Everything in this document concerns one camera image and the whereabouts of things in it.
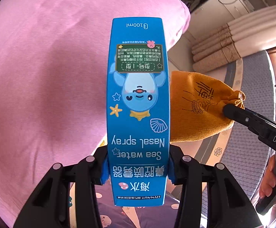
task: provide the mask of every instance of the green chalkboard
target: green chalkboard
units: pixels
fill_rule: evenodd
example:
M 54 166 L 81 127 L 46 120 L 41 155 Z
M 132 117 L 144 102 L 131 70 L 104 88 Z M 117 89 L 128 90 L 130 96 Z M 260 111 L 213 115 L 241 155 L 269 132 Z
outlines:
M 116 71 L 119 73 L 160 73 L 164 71 L 162 45 L 117 45 Z

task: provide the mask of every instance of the human hand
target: human hand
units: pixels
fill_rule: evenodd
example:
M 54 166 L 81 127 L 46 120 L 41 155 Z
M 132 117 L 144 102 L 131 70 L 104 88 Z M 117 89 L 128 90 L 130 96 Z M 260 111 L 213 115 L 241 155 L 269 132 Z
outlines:
M 265 174 L 259 188 L 259 197 L 261 199 L 264 198 L 265 196 L 270 196 L 272 194 L 273 187 L 275 187 L 276 185 L 276 176 L 273 173 L 274 166 L 275 166 L 275 156 L 273 155 L 269 159 L 268 166 L 265 169 Z

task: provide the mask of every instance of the cartoon mouth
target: cartoon mouth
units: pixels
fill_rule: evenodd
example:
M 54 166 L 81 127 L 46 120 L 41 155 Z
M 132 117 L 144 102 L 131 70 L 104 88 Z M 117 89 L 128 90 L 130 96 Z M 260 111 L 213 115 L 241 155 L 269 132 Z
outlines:
M 133 92 L 136 92 L 136 93 L 144 93 L 144 92 L 147 92 L 146 90 L 143 90 L 143 89 L 136 89 L 134 90 Z

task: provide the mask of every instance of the white seashell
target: white seashell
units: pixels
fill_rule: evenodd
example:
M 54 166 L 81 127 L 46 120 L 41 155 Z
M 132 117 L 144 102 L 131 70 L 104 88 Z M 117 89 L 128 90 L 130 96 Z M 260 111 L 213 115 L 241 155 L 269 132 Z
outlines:
M 160 118 L 152 118 L 150 120 L 151 129 L 155 133 L 162 133 L 168 129 L 167 124 Z

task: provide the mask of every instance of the textured gray cushion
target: textured gray cushion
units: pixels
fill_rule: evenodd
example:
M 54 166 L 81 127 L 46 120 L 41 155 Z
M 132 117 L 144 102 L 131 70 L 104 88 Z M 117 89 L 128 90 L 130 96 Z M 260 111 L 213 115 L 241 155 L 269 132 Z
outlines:
M 242 91 L 245 107 L 270 119 L 275 116 L 275 78 L 266 51 L 243 58 Z M 235 123 L 221 162 L 238 181 L 249 198 L 264 173 L 270 148 L 245 126 Z M 207 216 L 207 190 L 203 192 L 202 214 Z

